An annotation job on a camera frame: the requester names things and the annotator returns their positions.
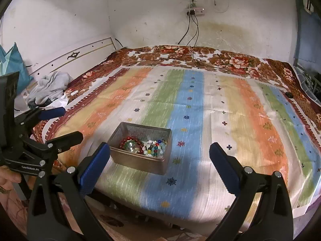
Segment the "gray cloth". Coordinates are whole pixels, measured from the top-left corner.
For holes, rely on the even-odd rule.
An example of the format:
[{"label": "gray cloth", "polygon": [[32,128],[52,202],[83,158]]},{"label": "gray cloth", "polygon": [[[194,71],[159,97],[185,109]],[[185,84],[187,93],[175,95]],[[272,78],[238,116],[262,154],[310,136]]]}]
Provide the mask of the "gray cloth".
[{"label": "gray cloth", "polygon": [[30,92],[27,97],[27,102],[35,102],[41,105],[47,99],[54,101],[64,95],[64,90],[67,89],[71,78],[68,73],[54,71],[49,75],[45,75],[38,81],[38,85]]}]

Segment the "white wall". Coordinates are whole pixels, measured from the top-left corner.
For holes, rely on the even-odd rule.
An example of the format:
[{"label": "white wall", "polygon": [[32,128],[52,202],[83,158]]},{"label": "white wall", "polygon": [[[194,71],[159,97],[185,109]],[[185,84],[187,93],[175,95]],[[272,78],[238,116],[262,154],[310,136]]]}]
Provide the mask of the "white wall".
[{"label": "white wall", "polygon": [[[297,17],[295,0],[229,0],[216,13],[212,0],[198,0],[207,10],[198,17],[197,45],[293,63]],[[108,0],[110,28],[123,46],[176,44],[187,30],[187,0]],[[182,44],[195,33],[195,25]]]},{"label": "white wall", "polygon": [[1,33],[0,44],[7,51],[16,42],[26,65],[53,60],[110,35],[107,0],[13,0]]}]

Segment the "metal screw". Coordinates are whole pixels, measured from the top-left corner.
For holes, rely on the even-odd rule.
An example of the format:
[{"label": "metal screw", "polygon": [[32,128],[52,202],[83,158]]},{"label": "metal screw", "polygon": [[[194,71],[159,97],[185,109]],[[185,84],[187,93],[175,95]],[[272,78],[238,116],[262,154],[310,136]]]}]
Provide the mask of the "metal screw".
[{"label": "metal screw", "polygon": [[39,174],[38,174],[38,176],[40,177],[40,178],[43,178],[44,176],[45,176],[45,172],[44,171],[40,171],[39,172]]},{"label": "metal screw", "polygon": [[245,167],[244,171],[248,174],[251,174],[253,172],[253,169],[251,167]]},{"label": "metal screw", "polygon": [[275,171],[274,175],[276,175],[278,178],[282,177],[282,174],[279,171]]},{"label": "metal screw", "polygon": [[67,168],[67,172],[68,172],[69,174],[74,173],[75,171],[76,171],[76,168],[75,168],[75,167],[69,167],[69,168]]}]

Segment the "metal box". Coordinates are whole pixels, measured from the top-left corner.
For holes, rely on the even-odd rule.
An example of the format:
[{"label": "metal box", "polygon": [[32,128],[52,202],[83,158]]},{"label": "metal box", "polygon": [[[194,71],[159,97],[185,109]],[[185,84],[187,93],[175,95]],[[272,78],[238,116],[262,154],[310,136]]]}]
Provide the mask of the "metal box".
[{"label": "metal box", "polygon": [[[141,141],[164,139],[167,146],[162,159],[147,157],[119,149],[121,140],[128,136],[135,136]],[[172,131],[170,129],[144,126],[128,122],[121,122],[108,140],[110,155],[117,164],[146,171],[149,173],[164,175],[172,150]]]}]

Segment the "black round object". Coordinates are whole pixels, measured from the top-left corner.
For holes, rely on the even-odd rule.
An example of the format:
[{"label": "black round object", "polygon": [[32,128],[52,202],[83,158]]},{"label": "black round object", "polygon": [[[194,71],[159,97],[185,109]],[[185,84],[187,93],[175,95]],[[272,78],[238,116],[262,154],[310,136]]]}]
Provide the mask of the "black round object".
[{"label": "black round object", "polygon": [[285,95],[290,99],[293,98],[293,94],[291,92],[286,92]]}]

